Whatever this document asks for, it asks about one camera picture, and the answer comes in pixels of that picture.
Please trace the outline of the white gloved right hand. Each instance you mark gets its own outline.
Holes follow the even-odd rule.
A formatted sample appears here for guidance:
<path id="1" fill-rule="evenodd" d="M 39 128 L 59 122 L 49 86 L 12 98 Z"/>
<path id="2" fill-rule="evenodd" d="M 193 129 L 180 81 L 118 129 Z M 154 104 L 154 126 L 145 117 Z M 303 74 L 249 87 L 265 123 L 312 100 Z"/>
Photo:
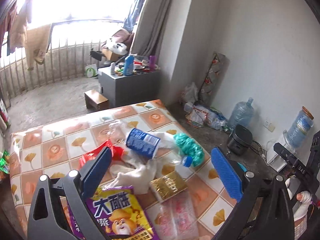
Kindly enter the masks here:
<path id="1" fill-rule="evenodd" d="M 296 177 L 288 178 L 285 181 L 285 185 L 287 188 L 287 192 L 289 194 L 290 200 L 296 200 L 298 203 L 298 207 L 293 210 L 293 219 L 294 222 L 298 221 L 299 219 L 302 219 L 306 216 L 308 213 L 309 205 L 312 204 L 312 194 L 309 191 L 302 191 L 300 193 L 297 193 L 296 197 L 293 197 L 293 193 L 290 190 L 290 186 L 297 181 Z"/>

